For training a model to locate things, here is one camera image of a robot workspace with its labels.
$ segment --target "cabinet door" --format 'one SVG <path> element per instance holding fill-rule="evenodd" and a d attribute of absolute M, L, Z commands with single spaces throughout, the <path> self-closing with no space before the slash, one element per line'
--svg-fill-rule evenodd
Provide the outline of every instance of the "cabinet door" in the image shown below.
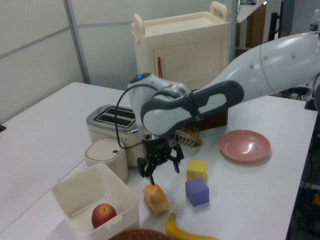
<path fill-rule="evenodd" d="M 199 89 L 220 74 L 221 54 L 220 38 L 157 48 L 153 50 L 155 74 Z"/>

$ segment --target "toy cabinet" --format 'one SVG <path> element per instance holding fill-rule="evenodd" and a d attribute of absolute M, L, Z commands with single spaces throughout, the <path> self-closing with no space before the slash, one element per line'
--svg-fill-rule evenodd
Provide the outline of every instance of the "toy cabinet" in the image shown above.
<path fill-rule="evenodd" d="M 219 2 L 212 2 L 210 12 L 146 21 L 135 14 L 131 32 L 138 74 L 150 72 L 195 90 L 229 64 L 229 15 Z"/>

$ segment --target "white plastic bin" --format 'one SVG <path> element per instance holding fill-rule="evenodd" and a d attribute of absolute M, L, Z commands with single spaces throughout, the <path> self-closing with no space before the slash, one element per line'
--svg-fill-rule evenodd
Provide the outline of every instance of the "white plastic bin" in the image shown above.
<path fill-rule="evenodd" d="M 214 80 L 229 64 L 228 8 L 216 1 L 210 12 L 147 21 L 136 13 L 131 32 L 138 74 L 154 73 L 195 90 Z"/>
<path fill-rule="evenodd" d="M 138 198 L 105 164 L 97 163 L 52 188 L 64 218 L 79 240 L 107 240 L 121 231 L 139 228 Z M 112 205 L 117 216 L 94 229 L 94 208 Z"/>
<path fill-rule="evenodd" d="M 126 152 L 117 140 L 99 139 L 85 151 L 84 157 L 88 166 L 98 163 L 107 165 L 122 181 L 128 176 Z"/>

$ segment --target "apple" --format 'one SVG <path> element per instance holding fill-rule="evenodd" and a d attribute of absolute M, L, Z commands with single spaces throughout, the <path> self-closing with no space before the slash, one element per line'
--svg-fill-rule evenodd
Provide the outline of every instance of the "apple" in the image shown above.
<path fill-rule="evenodd" d="M 94 208 L 91 222 L 93 227 L 96 229 L 115 216 L 117 216 L 115 208 L 108 203 L 102 203 Z"/>

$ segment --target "toy bread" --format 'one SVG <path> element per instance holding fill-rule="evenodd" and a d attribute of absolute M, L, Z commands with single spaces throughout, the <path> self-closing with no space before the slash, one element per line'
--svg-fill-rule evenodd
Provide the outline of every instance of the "toy bread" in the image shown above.
<path fill-rule="evenodd" d="M 144 199 L 151 210 L 159 214 L 169 209 L 167 197 L 158 184 L 148 184 L 143 189 Z"/>
<path fill-rule="evenodd" d="M 179 128 L 175 131 L 176 141 L 180 144 L 190 146 L 191 148 L 199 146 L 202 144 L 202 139 L 199 138 L 194 131 L 187 127 Z"/>

